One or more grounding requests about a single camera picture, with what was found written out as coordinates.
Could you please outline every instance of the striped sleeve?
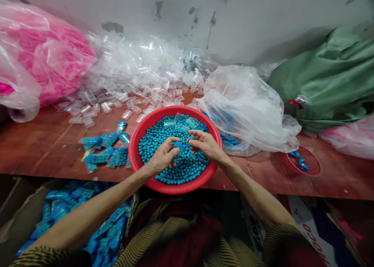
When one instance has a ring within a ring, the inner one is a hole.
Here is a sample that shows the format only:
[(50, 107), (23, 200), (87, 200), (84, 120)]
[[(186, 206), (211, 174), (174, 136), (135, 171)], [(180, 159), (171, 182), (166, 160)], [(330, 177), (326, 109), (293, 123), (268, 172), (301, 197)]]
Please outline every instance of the striped sleeve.
[(48, 247), (38, 247), (23, 253), (10, 267), (23, 266), (91, 266), (91, 256), (82, 250), (56, 250)]
[(271, 227), (266, 234), (263, 250), (263, 261), (266, 266), (274, 266), (274, 263), (279, 261), (280, 258), (283, 262), (286, 262), (288, 258), (294, 258), (296, 255), (305, 255), (304, 261), (306, 258), (312, 259), (315, 256), (317, 256), (318, 262), (318, 259), (320, 259), (318, 253), (295, 226), (288, 223), (279, 223)]

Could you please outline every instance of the red plastic basin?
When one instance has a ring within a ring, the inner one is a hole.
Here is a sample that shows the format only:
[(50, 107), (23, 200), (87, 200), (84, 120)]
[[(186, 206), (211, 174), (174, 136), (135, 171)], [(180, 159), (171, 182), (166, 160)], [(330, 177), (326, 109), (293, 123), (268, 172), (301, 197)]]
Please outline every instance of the red plastic basin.
[[(165, 116), (175, 116), (177, 113), (190, 115), (198, 119), (201, 123), (206, 124), (208, 132), (214, 137), (214, 140), (222, 148), (221, 137), (219, 136), (218, 129), (213, 122), (200, 111), (187, 106), (168, 106), (157, 109), (152, 113), (148, 114), (134, 129), (129, 145), (129, 159), (131, 168), (134, 172), (138, 171), (143, 165), (143, 161), (139, 155), (139, 141), (145, 135), (148, 128), (157, 124)], [(167, 185), (162, 183), (155, 178), (149, 180), (145, 185), (160, 193), (164, 194), (185, 194), (193, 190), (198, 189), (205, 184), (217, 170), (217, 165), (210, 162), (205, 170), (196, 179), (183, 183), (181, 185)]]

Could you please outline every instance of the green plastic bag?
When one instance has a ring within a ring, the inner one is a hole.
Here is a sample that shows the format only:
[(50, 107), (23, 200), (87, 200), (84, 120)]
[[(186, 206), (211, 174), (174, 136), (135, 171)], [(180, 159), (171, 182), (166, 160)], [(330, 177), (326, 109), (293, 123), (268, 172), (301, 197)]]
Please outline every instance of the green plastic bag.
[(308, 98), (297, 121), (310, 131), (354, 123), (374, 110), (374, 40), (336, 28), (319, 48), (277, 67), (268, 84), (283, 101)]

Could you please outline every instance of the wooden table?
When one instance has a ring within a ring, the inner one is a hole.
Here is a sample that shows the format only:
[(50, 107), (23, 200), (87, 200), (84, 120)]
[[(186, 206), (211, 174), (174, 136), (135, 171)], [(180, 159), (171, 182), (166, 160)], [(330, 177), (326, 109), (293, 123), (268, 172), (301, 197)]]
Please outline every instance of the wooden table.
[[(185, 104), (197, 93), (184, 94)], [(126, 105), (110, 113), (99, 113), (95, 126), (69, 124), (70, 115), (45, 108), (31, 122), (9, 122), (0, 127), (0, 173), (32, 175), (119, 182), (132, 174), (131, 169), (111, 169), (101, 166), (87, 174), (81, 162), (82, 145), (77, 144), (84, 136), (100, 136), (116, 131), (117, 123)], [(126, 131), (131, 134), (137, 115), (132, 115)], [(320, 138), (298, 135), (300, 144), (319, 159), (322, 174), (318, 177), (295, 176), (280, 160), (279, 153), (262, 151), (251, 157), (232, 157), (245, 173), (273, 194), (321, 196), (374, 200), (374, 161), (369, 161), (336, 151)], [(218, 169), (203, 188), (237, 190), (226, 174)]]

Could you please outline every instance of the small plastic bottle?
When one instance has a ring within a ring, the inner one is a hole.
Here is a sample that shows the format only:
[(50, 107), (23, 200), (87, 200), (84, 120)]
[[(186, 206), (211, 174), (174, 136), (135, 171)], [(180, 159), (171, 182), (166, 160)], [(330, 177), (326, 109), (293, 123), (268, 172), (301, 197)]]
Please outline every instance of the small plastic bottle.
[(297, 95), (294, 99), (289, 99), (284, 102), (284, 114), (289, 114), (296, 117), (297, 111), (303, 108), (303, 104), (307, 103), (308, 99), (304, 95)]

